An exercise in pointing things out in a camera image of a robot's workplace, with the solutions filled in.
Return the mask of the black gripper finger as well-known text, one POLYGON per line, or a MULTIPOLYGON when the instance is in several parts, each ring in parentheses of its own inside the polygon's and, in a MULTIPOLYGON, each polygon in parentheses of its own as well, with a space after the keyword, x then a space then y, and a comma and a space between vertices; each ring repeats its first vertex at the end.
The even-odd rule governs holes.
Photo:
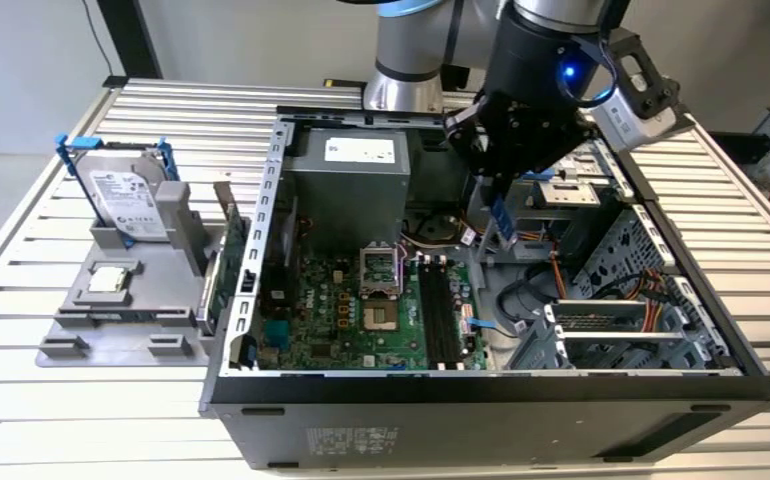
POLYGON ((512 113, 508 119, 508 178, 547 170, 592 137, 579 113, 512 113))
POLYGON ((483 181, 481 199, 496 201, 509 180, 503 160, 499 122, 492 118, 495 108, 487 102, 449 112, 444 117, 447 141, 467 162, 471 173, 483 181))

